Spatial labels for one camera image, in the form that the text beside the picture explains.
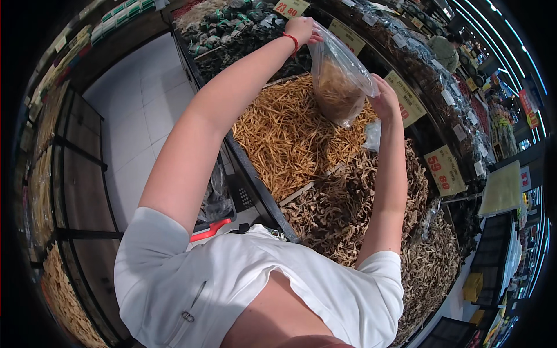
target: yellow price sign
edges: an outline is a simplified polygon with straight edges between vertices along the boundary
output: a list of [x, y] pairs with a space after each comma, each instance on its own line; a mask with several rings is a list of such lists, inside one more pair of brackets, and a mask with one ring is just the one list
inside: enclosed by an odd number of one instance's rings
[[478, 86], [476, 85], [476, 83], [474, 82], [474, 80], [471, 77], [466, 79], [466, 84], [468, 85], [468, 88], [470, 88], [470, 90], [472, 92], [474, 92], [475, 90], [478, 89]]
[[455, 158], [447, 145], [424, 156], [441, 196], [466, 191]]
[[423, 23], [418, 19], [418, 17], [412, 18], [412, 24], [414, 24], [418, 29], [421, 29], [423, 27]]
[[397, 93], [398, 106], [402, 114], [404, 128], [416, 122], [426, 114], [426, 108], [418, 101], [418, 97], [394, 70], [385, 77], [385, 81]]
[[309, 4], [304, 0], [282, 0], [275, 5], [274, 10], [288, 19], [300, 17]]
[[358, 34], [336, 19], [331, 22], [329, 31], [338, 37], [356, 57], [365, 46], [364, 40]]

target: tiled floor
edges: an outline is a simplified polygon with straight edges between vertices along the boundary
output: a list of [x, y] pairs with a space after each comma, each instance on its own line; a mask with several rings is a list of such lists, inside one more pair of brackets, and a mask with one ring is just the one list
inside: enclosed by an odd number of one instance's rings
[[105, 118], [106, 184], [120, 231], [128, 227], [155, 159], [194, 96], [186, 81], [166, 34], [118, 62], [84, 93]]

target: shopper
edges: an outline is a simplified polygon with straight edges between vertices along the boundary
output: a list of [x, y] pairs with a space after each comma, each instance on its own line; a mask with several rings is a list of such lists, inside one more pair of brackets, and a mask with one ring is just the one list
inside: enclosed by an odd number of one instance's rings
[[263, 226], [186, 252], [221, 142], [295, 49], [321, 41], [313, 19], [210, 80], [168, 136], [121, 241], [120, 316], [147, 347], [387, 347], [402, 314], [400, 240], [407, 195], [398, 99], [379, 76], [375, 201], [355, 269]]
[[449, 34], [447, 37], [435, 35], [428, 40], [427, 45], [437, 56], [437, 61], [441, 63], [450, 73], [456, 72], [458, 65], [457, 49], [464, 43], [460, 35]]

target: shirt sleeve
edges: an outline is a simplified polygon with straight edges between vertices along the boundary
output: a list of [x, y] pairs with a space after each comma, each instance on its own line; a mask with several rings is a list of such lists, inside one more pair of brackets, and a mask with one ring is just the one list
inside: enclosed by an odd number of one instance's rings
[[397, 335], [398, 320], [403, 312], [404, 289], [400, 281], [400, 256], [389, 250], [379, 251], [365, 259], [357, 270], [370, 276], [377, 284], [383, 298], [381, 305], [386, 308], [384, 319], [389, 322], [389, 325], [382, 326], [383, 336], [390, 344]]
[[120, 308], [134, 286], [144, 282], [166, 260], [184, 253], [189, 233], [151, 208], [138, 208], [120, 242], [114, 265], [114, 288]]

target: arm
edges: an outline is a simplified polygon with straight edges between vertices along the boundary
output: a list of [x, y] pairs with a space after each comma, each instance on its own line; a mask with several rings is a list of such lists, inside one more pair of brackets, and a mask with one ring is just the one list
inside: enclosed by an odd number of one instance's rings
[[[313, 19], [291, 19], [286, 33], [299, 45], [322, 40]], [[149, 175], [140, 207], [157, 210], [191, 235], [221, 142], [236, 119], [295, 49], [289, 37], [275, 39], [209, 81], [174, 125]]]
[[391, 250], [400, 254], [408, 191], [404, 127], [398, 98], [383, 79], [376, 74], [373, 76], [380, 91], [377, 98], [370, 100], [381, 118], [379, 168], [375, 176], [373, 213], [355, 268], [378, 251]]

